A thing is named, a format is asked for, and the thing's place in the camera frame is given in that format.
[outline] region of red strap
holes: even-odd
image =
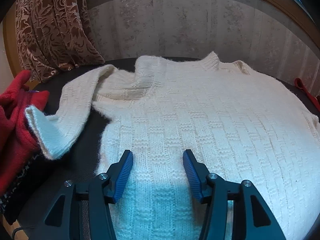
[[[294,80],[294,85],[296,88],[299,88],[300,90],[305,92],[307,97],[310,99],[310,101],[313,103],[313,105],[316,107],[316,109],[318,109],[318,111],[320,112],[320,104],[319,104],[318,100],[308,92],[308,90],[306,89],[306,87],[304,86],[304,84],[302,83],[300,78],[296,78]]]

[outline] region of white knit sweater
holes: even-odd
[[[301,240],[320,212],[318,118],[272,77],[215,53],[196,62],[139,57],[136,72],[106,65],[63,88],[55,115],[26,109],[49,159],[76,141],[91,105],[112,119],[102,134],[104,172],[125,149],[134,164],[111,205],[118,240],[198,239],[204,208],[192,200],[182,153],[225,180],[251,180],[287,240]]]

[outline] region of metal screw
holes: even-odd
[[[243,181],[243,184],[246,186],[246,187],[250,187],[252,185],[251,181],[250,180],[244,180]]]
[[[108,177],[108,174],[106,174],[106,173],[99,174],[99,179],[106,179],[107,177]]]
[[[72,185],[72,180],[69,179],[69,180],[66,180],[63,185],[65,185],[66,187],[70,187]]]
[[[209,173],[208,177],[209,177],[209,179],[216,179],[218,177],[218,175],[215,173]]]

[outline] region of marble wall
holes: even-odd
[[[320,91],[320,51],[286,15],[262,0],[87,0],[105,60],[141,55],[243,60],[290,84]]]

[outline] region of sweater sleeve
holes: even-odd
[[[99,78],[105,73],[112,73],[114,69],[113,65],[105,65],[66,84],[55,115],[45,116],[35,106],[26,108],[29,126],[46,158],[59,159],[70,150],[88,119]]]

